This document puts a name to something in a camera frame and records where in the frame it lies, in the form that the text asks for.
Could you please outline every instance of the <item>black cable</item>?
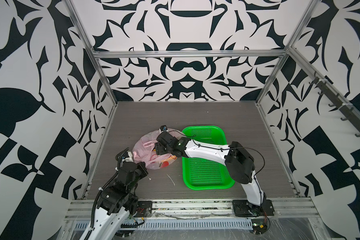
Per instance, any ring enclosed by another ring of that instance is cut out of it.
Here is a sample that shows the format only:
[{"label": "black cable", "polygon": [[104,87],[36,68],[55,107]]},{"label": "black cable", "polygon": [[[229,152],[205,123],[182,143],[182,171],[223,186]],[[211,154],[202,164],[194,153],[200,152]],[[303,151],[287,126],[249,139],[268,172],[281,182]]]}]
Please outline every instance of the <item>black cable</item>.
[{"label": "black cable", "polygon": [[127,148],[124,149],[123,151],[119,152],[119,153],[115,156],[115,159],[117,160],[117,170],[119,170],[119,169],[120,169],[120,166],[121,166],[121,161],[122,161],[121,156],[123,156],[123,154],[126,153],[128,150],[129,150],[129,147],[127,147]]},{"label": "black cable", "polygon": [[136,188],[137,188],[137,183],[136,183],[136,185],[135,185],[135,189],[134,189],[134,191],[133,191],[133,195],[136,195]]},{"label": "black cable", "polygon": [[122,227],[122,228],[133,228],[133,227],[138,227],[140,225],[143,225],[144,223],[145,223],[145,220],[143,219],[143,221],[141,223],[137,223],[135,225],[122,224],[122,225],[120,225],[120,227]]},{"label": "black cable", "polygon": [[[174,132],[174,131],[180,133],[180,134],[183,135],[183,136],[190,137],[190,136],[187,136],[187,135],[185,135],[185,134],[183,134],[183,133],[181,133],[181,132],[179,132],[179,131],[177,131],[177,130],[171,130],[171,131],[169,131],[169,132]],[[259,172],[261,172],[261,171],[263,170],[263,168],[265,167],[265,158],[264,158],[264,156],[263,156],[259,151],[257,151],[256,149],[250,148],[250,147],[231,147],[231,148],[229,148],[229,149],[219,149],[219,148],[214,148],[214,147],[202,146],[201,144],[197,144],[197,143],[195,142],[195,140],[193,139],[194,137],[196,137],[196,135],[194,135],[194,136],[191,137],[192,140],[193,140],[193,143],[196,144],[196,145],[199,146],[199,147],[206,147],[206,148],[211,148],[211,149],[221,150],[221,151],[243,148],[243,149],[250,149],[250,150],[256,151],[258,154],[260,154],[261,158],[263,159],[263,166],[260,168],[260,170],[259,170],[258,172],[256,172],[256,173],[254,174],[253,178],[254,178],[254,180],[256,181],[257,187],[259,188],[259,193],[260,193],[260,206],[261,206],[261,204],[263,203],[263,197],[261,196],[261,189],[260,189],[259,183],[257,182],[257,179],[256,179],[255,177],[256,177],[256,174],[258,174]]]},{"label": "black cable", "polygon": [[[129,150],[129,147],[127,147],[126,149],[124,149],[123,151],[121,151],[120,153],[118,153],[115,157],[115,159],[117,160],[117,169],[120,169],[120,165],[121,165],[121,156],[127,152]],[[115,174],[104,184],[104,186],[102,187],[102,189],[105,189],[118,175],[119,172],[115,172]],[[102,193],[102,190],[99,190],[99,192],[96,195],[96,198],[93,202],[92,205],[92,210],[91,210],[91,221],[90,221],[90,228],[93,228],[94,226],[94,222],[95,222],[95,210],[96,210],[96,204],[99,201],[100,195]],[[91,235],[92,230],[89,230],[86,237],[84,238],[84,240],[88,240],[89,236]]]},{"label": "black cable", "polygon": [[267,231],[271,228],[271,220],[267,216],[265,216],[268,219],[269,225],[267,224]]},{"label": "black cable", "polygon": [[129,234],[125,234],[125,233],[123,233],[123,234],[115,233],[115,235],[118,236],[118,237],[129,237],[130,236]]}]

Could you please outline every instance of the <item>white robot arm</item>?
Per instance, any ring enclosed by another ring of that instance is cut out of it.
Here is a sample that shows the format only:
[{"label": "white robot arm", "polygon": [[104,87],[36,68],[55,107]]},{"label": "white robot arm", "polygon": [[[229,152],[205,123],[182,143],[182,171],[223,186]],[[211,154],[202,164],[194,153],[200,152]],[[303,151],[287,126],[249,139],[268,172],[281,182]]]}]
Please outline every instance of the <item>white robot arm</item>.
[{"label": "white robot arm", "polygon": [[[215,144],[202,143],[198,141],[188,141],[186,145],[186,149],[184,150],[185,154],[188,157],[200,157],[221,163],[224,166],[226,166],[225,158],[226,156],[228,156],[229,151],[230,151],[229,145],[215,145]],[[256,174],[255,171],[252,170],[250,175],[252,181],[247,184],[241,183],[241,186],[243,187],[245,194],[247,195],[247,201],[251,204],[260,206],[264,198],[264,192],[260,188],[260,185],[254,176],[255,174]]]},{"label": "white robot arm", "polygon": [[[155,144],[158,155],[171,153],[177,157],[199,157],[225,165],[231,178],[241,184],[247,195],[247,203],[245,206],[239,205],[241,214],[235,212],[236,216],[257,217],[264,213],[266,195],[256,179],[254,159],[238,142],[232,142],[230,145],[215,145],[198,142],[189,137],[178,140],[167,132],[166,126],[162,126],[160,130],[162,132]],[[111,240],[115,234],[119,234],[117,231],[122,229],[129,215],[136,212],[138,197],[132,193],[132,189],[137,186],[138,180],[147,176],[148,172],[145,163],[136,164],[130,161],[131,155],[127,150],[116,156],[118,173],[99,189],[92,209],[91,224],[80,240]]]},{"label": "white robot arm", "polygon": [[162,126],[162,131],[157,138],[155,149],[158,155],[171,153],[177,157],[199,157],[225,165],[233,180],[243,187],[252,213],[259,213],[266,199],[256,179],[254,159],[238,142],[230,145],[215,145],[195,141],[189,137],[179,140],[167,132],[167,127]]}]

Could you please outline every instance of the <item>aluminum frame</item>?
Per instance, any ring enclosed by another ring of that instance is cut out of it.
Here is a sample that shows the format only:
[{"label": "aluminum frame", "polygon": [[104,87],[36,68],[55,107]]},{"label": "aluminum frame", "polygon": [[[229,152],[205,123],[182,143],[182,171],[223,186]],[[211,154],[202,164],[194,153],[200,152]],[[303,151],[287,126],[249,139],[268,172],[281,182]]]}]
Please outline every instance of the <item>aluminum frame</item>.
[{"label": "aluminum frame", "polygon": [[330,234],[321,218],[308,218],[308,220],[311,224],[311,230],[317,239],[333,239],[330,237]]},{"label": "aluminum frame", "polygon": [[256,99],[256,103],[260,104],[264,97],[267,95],[269,89],[271,88],[274,80],[276,79],[277,74],[280,72],[281,68],[284,66],[285,62],[288,59],[288,55],[284,54],[281,58],[279,58],[278,62],[273,67],[273,70],[269,77],[267,78],[263,88],[260,91],[259,96]]},{"label": "aluminum frame", "polygon": [[[300,38],[302,31],[304,30],[304,28],[308,25],[309,21],[312,18],[312,14],[315,11],[317,5],[321,2],[321,0],[311,0],[307,6],[307,8],[305,9],[298,25],[296,26],[291,38],[289,39],[287,45],[285,46],[285,50],[287,50],[288,48],[290,48],[291,46],[294,46],[295,43],[298,41],[298,39]],[[266,80],[263,89],[261,90],[259,96],[256,99],[257,103],[261,103],[261,101],[264,99],[264,97],[267,95],[271,85],[273,84],[274,80],[276,79],[277,74],[279,73],[279,71],[281,70],[281,68],[283,67],[283,65],[285,64],[285,61],[287,60],[288,56],[283,56],[282,58],[279,59],[279,61],[276,63],[275,67],[273,68],[273,71],[271,72],[271,74],[269,75],[268,79]]]},{"label": "aluminum frame", "polygon": [[288,47],[286,52],[312,80],[316,77],[325,79],[325,77],[294,47]]},{"label": "aluminum frame", "polygon": [[[152,216],[145,219],[181,218],[237,218],[233,213],[235,199],[139,199],[152,201]],[[310,197],[269,198],[278,218],[320,218]],[[65,221],[88,220],[94,200],[73,200]]]},{"label": "aluminum frame", "polygon": [[184,51],[94,51],[95,58],[179,58],[179,57],[241,57],[282,56],[283,49],[275,50],[184,50]]},{"label": "aluminum frame", "polygon": [[108,136],[110,127],[111,127],[113,119],[115,117],[116,109],[117,109],[117,106],[114,106],[112,108],[111,112],[110,112],[106,128],[104,129],[103,135],[101,136],[101,139],[100,139],[100,144],[99,144],[99,146],[97,147],[97,150],[96,150],[95,159],[94,159],[92,165],[89,167],[89,172],[87,174],[87,179],[84,182],[84,187],[81,190],[81,193],[80,193],[81,199],[84,199],[87,196],[87,194],[88,194],[87,191],[91,188],[91,182],[92,182],[93,176],[95,174],[97,164],[99,163],[102,149],[103,149],[104,144],[105,144],[105,142],[107,140],[107,136]]},{"label": "aluminum frame", "polygon": [[77,29],[77,34],[79,35],[81,41],[83,42],[83,45],[85,47],[85,50],[87,51],[89,59],[91,60],[92,65],[94,66],[96,72],[99,74],[100,80],[101,80],[103,86],[105,87],[108,96],[111,98],[113,105],[115,106],[117,104],[117,99],[116,99],[115,95],[113,94],[113,91],[109,85],[109,81],[108,81],[106,75],[104,74],[102,67],[100,66],[100,64],[98,62],[99,60],[97,60],[93,55],[91,43],[87,37],[87,34],[84,30],[82,23],[80,21],[79,15],[77,14],[76,8],[73,5],[71,0],[63,0],[63,2],[64,2],[65,7],[67,8],[69,17],[70,17],[73,25]]},{"label": "aluminum frame", "polygon": [[260,117],[261,119],[263,120],[263,123],[264,123],[264,126],[265,126],[265,129],[267,130],[267,133],[269,135],[269,138],[271,139],[271,142],[272,142],[272,145],[274,146],[275,148],[275,151],[280,159],[280,162],[281,162],[281,165],[283,166],[283,169],[284,169],[284,172],[285,174],[287,175],[288,177],[288,180],[289,182],[291,183],[291,185],[293,186],[293,190],[294,190],[294,193],[301,197],[301,192],[300,192],[300,189],[299,189],[299,183],[298,181],[293,177],[293,173],[292,171],[290,170],[290,168],[287,166],[286,164],[286,161],[284,160],[284,157],[283,155],[281,154],[281,151],[279,149],[279,146],[276,142],[276,139],[274,138],[273,136],[273,133],[271,131],[271,128],[269,127],[269,124],[267,123],[267,120],[266,120],[266,115],[264,113],[264,110],[263,108],[261,107],[261,105],[259,104],[256,104],[258,110],[259,110],[259,113],[260,113]]}]

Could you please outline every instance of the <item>red object in bag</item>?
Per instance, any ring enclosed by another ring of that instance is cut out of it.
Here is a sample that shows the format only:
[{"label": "red object in bag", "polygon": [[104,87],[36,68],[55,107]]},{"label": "red object in bag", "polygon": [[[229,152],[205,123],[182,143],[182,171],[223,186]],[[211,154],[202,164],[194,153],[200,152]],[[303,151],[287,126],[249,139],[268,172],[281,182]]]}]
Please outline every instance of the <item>red object in bag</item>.
[{"label": "red object in bag", "polygon": [[[180,139],[182,137],[182,135],[180,134],[181,131],[177,132],[177,130],[168,128],[168,132],[177,139]],[[164,155],[156,154],[154,148],[155,143],[157,142],[156,139],[160,133],[160,130],[156,130],[142,136],[139,139],[139,141],[132,149],[134,162],[145,162],[146,168],[159,169],[170,165],[177,159],[176,156],[173,156],[170,153]]]}]

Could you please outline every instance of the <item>patterned backdrop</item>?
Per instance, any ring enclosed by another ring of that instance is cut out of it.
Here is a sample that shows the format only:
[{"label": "patterned backdrop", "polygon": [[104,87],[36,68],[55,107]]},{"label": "patterned backdrop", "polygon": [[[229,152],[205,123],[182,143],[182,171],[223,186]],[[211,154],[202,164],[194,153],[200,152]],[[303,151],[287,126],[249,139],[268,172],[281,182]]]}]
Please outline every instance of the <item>patterned backdrop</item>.
[{"label": "patterned backdrop", "polygon": [[256,100],[277,57],[103,58],[119,101]]},{"label": "patterned backdrop", "polygon": [[112,102],[60,0],[0,1],[0,239],[56,239]]},{"label": "patterned backdrop", "polygon": [[[360,110],[360,0],[323,0],[296,47]],[[261,103],[284,159],[332,237],[360,239],[360,137],[288,58]]]},{"label": "patterned backdrop", "polygon": [[309,0],[73,2],[95,50],[149,51],[179,48],[174,43],[186,43],[181,49],[280,49]]},{"label": "patterned backdrop", "polygon": [[[309,0],[73,2],[96,51],[152,51],[283,49]],[[211,101],[256,100],[276,62],[131,58],[101,65],[119,101]]]}]

